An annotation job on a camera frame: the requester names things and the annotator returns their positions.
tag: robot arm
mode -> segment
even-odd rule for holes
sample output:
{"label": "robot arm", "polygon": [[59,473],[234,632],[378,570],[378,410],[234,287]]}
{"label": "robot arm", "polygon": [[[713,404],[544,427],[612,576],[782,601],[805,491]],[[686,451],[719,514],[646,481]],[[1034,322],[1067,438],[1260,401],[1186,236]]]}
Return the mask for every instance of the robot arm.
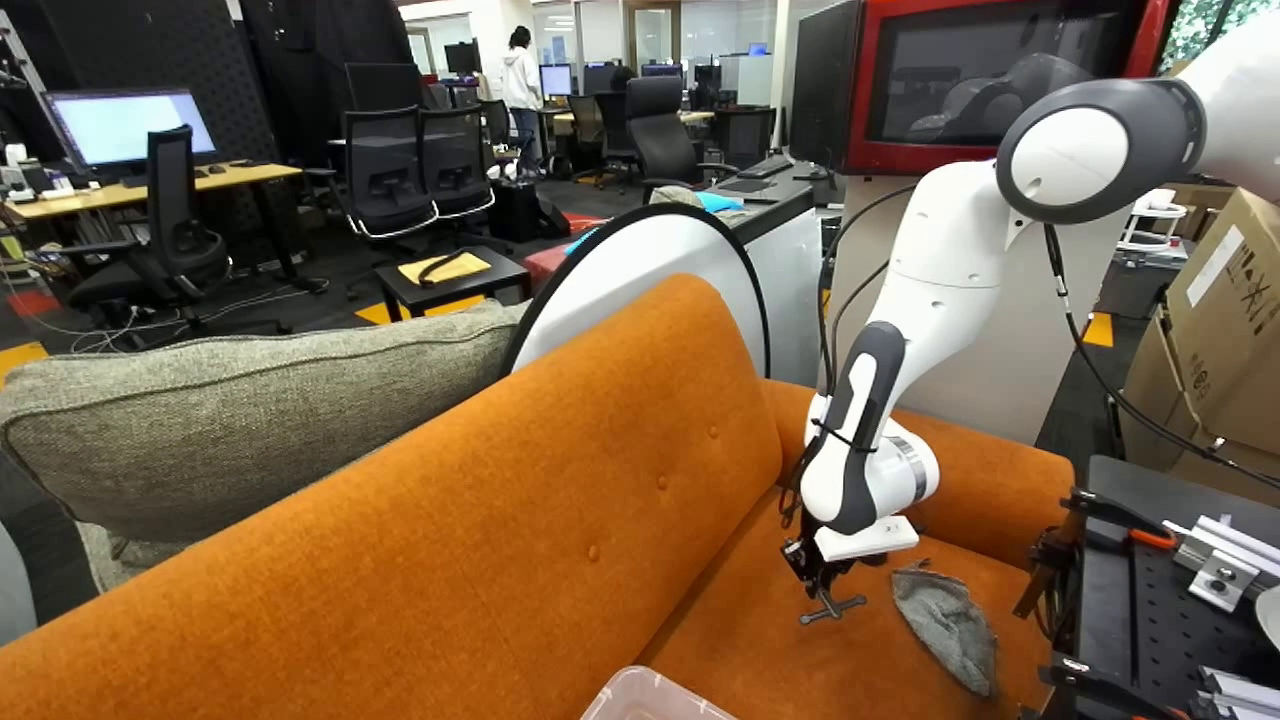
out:
{"label": "robot arm", "polygon": [[807,592],[831,570],[918,546],[895,514],[941,473],[893,410],[975,339],[1005,287],[1005,254],[1034,225],[1085,225],[1189,174],[1280,200],[1280,13],[1207,49],[1182,79],[1089,79],[1034,105],[996,159],[930,174],[905,213],[879,301],[842,388],[814,404],[805,524],[784,548]]}

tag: couch cushion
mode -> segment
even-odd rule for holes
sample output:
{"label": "couch cushion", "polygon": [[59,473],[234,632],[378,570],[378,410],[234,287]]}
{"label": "couch cushion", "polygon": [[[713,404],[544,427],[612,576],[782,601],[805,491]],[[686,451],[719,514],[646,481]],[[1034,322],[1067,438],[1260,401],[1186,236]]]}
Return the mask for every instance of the couch cushion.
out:
{"label": "couch cushion", "polygon": [[199,541],[493,383],[515,322],[51,358],[0,388],[5,446],[82,522]]}
{"label": "couch cushion", "polygon": [[[719,571],[697,597],[689,615],[646,657],[658,672],[733,717],[1017,717],[1020,705],[1039,708],[1049,642],[1035,622],[1017,622],[1013,606],[1029,576],[960,546],[930,541],[889,557],[884,570],[858,564],[838,582],[831,597],[869,597],[842,622],[799,627],[805,597],[782,561],[776,510],[746,533]],[[925,564],[957,576],[996,635],[996,695],[974,695],[911,635],[893,601],[893,571]]]}

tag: television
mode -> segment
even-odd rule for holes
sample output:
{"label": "television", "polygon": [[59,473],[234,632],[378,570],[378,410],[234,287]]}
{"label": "television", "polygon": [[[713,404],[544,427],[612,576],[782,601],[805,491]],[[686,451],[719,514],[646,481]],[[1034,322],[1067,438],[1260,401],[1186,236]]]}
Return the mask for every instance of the television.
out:
{"label": "television", "polygon": [[1053,87],[1151,75],[1174,0],[847,0],[799,21],[791,158],[922,175],[996,158]]}
{"label": "television", "polygon": [[453,75],[476,75],[481,74],[481,45],[443,45],[443,64]]}
{"label": "television", "polygon": [[215,158],[188,87],[44,92],[44,105],[82,170],[139,174],[147,164],[147,131],[180,125],[193,128],[193,158]]}
{"label": "television", "polygon": [[544,96],[574,96],[574,69],[570,64],[544,64],[539,69]]}

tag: office chair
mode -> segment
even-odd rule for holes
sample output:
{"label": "office chair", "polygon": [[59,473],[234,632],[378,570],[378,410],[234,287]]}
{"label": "office chair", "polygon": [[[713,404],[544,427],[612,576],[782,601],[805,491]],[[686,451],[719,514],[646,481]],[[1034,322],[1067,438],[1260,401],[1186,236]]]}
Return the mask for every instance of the office chair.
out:
{"label": "office chair", "polygon": [[574,113],[574,164],[597,170],[606,159],[606,115],[597,96],[570,96]]}
{"label": "office chair", "polygon": [[426,102],[415,64],[346,64],[340,110],[410,110]]}
{"label": "office chair", "polygon": [[481,216],[497,204],[489,189],[486,110],[420,113],[420,183],[437,222]]}
{"label": "office chair", "polygon": [[175,309],[188,332],[213,332],[237,309],[265,301],[220,298],[234,280],[229,240],[193,216],[196,174],[193,174],[193,128],[147,131],[147,240],[122,245],[73,245],[73,257],[107,257],[106,269],[69,287],[69,305],[96,311],[122,329],[135,350],[131,332],[153,309]]}
{"label": "office chair", "polygon": [[512,115],[503,102],[481,102],[486,115],[486,170],[519,159],[519,143],[512,135]]}
{"label": "office chair", "polygon": [[619,96],[597,96],[606,115],[606,159],[640,170],[632,142],[635,115],[671,115],[686,96],[686,75],[632,75]]}
{"label": "office chair", "polygon": [[426,189],[420,110],[346,113],[346,216],[374,245],[442,222]]}
{"label": "office chair", "polygon": [[707,175],[735,175],[740,170],[704,159],[702,143],[686,128],[678,113],[669,115],[635,115],[627,125],[640,151],[640,189],[646,204],[659,183],[704,183]]}
{"label": "office chair", "polygon": [[772,128],[776,128],[776,110],[764,110],[764,105],[717,110],[713,143],[724,164],[752,170],[769,158]]}

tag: table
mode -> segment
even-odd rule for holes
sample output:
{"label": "table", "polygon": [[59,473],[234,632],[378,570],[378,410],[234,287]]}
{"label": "table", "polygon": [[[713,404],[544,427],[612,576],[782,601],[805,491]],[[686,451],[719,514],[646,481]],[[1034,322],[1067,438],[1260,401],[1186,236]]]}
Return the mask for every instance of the table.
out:
{"label": "table", "polygon": [[374,276],[384,293],[389,316],[406,322],[401,305],[410,309],[410,316],[426,316],[432,305],[466,301],[476,293],[500,298],[500,301],[525,301],[527,272],[515,259],[481,245],[466,254],[481,257],[489,269],[461,280],[443,280],[443,285],[410,285],[401,265],[382,265]]}
{"label": "table", "polygon": [[[279,183],[279,181],[295,181],[295,175],[303,175],[303,174],[293,170],[293,164],[215,164],[215,174],[199,174],[196,175],[196,194],[229,194],[229,189],[248,189],[251,194],[251,204],[269,225],[279,272],[289,280],[302,280],[295,265],[293,265],[293,249],[289,249],[289,240],[295,240],[302,229],[295,229],[295,222],[285,222],[271,210],[265,189]],[[128,204],[146,204],[146,200],[147,200],[146,183],[106,183],[106,189],[85,189],[85,194],[73,194],[73,197],[44,197],[44,200],[32,200],[32,204],[0,204],[0,213],[5,213],[8,225],[15,225],[15,233],[27,233],[32,225],[48,225],[48,222],[59,222],[59,216],[111,213],[111,210],[128,210]]]}
{"label": "table", "polygon": [[[1231,517],[1242,533],[1280,546],[1280,510],[1217,491],[1207,484],[1159,477],[1111,456],[1089,461],[1089,487],[1136,510],[1151,522],[1186,529],[1196,517]],[[1186,705],[1196,688],[1196,670],[1260,672],[1260,632],[1252,632],[1248,606],[1231,615],[1189,592],[1189,570],[1147,548],[1085,548],[1079,561],[1079,649],[1093,672],[1111,676],[1159,705]],[[1125,717],[1079,705],[1079,717]]]}

